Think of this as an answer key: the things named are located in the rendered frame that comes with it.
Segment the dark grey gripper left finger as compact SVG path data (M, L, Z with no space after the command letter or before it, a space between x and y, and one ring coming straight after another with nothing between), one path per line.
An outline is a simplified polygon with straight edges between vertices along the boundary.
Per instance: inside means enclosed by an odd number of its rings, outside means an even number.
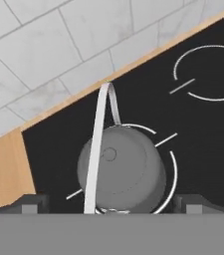
M0 207L0 214L42 214L50 211L46 194L25 194L11 204Z

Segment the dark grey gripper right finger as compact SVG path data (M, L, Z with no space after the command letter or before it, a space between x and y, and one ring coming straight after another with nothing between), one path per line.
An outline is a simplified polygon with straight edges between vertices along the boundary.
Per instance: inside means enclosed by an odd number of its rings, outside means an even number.
M224 207L208 201L199 194L176 194L174 212L183 214L224 214Z

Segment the black hob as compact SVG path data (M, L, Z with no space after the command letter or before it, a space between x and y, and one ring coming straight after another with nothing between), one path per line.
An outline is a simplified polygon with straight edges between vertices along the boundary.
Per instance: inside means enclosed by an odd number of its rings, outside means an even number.
M224 18L113 80L119 114L157 144L168 185L224 206ZM91 93L23 133L37 192L80 213L77 161L94 128Z

